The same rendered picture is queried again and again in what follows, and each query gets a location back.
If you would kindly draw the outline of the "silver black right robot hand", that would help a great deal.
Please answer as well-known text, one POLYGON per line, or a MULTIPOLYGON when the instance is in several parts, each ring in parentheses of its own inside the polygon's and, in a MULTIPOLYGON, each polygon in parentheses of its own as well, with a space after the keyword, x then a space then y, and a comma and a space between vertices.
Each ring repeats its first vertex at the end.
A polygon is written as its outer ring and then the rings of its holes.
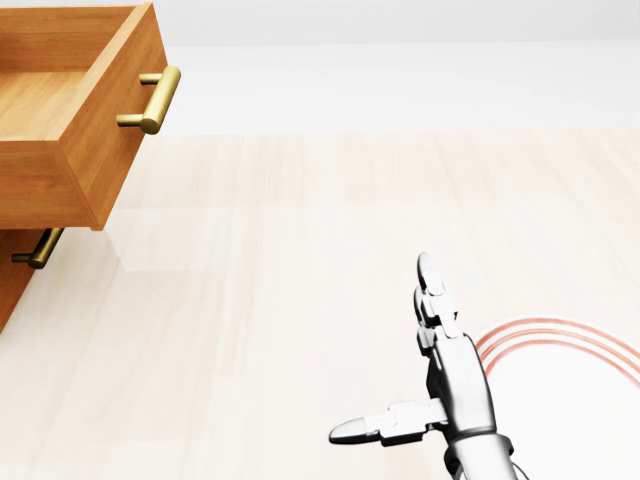
POLYGON ((378 415, 348 420, 330 433, 334 445, 379 442, 385 447, 420 441, 432 429, 447 440, 497 430, 493 401, 478 351, 457 323, 451 290, 433 258, 417 259, 419 285, 413 296, 422 356, 429 359, 429 401, 397 402, 378 415))

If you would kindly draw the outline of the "white plate with red rings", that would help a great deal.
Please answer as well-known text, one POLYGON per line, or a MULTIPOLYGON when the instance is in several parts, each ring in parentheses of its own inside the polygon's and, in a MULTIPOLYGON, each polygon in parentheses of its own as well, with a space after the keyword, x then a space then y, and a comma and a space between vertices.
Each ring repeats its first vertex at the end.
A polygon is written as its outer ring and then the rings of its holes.
POLYGON ((498 427, 529 480, 640 480, 640 339, 529 315, 475 338, 498 427))

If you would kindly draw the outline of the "open wooden drawer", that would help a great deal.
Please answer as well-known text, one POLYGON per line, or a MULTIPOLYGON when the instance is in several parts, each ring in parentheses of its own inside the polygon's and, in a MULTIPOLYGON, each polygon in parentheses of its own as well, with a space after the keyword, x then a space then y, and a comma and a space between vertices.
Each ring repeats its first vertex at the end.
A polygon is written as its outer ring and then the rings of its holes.
POLYGON ((103 228, 167 66, 151 3, 0 7, 0 229, 103 228))

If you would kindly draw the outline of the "closed wooden drawer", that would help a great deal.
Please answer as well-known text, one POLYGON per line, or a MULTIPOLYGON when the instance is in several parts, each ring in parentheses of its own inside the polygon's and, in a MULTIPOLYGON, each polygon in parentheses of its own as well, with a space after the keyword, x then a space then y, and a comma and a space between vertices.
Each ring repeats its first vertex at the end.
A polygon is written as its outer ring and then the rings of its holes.
POLYGON ((44 230, 0 230, 0 332, 12 312, 35 269, 26 264, 12 263, 14 253, 30 253, 44 230))

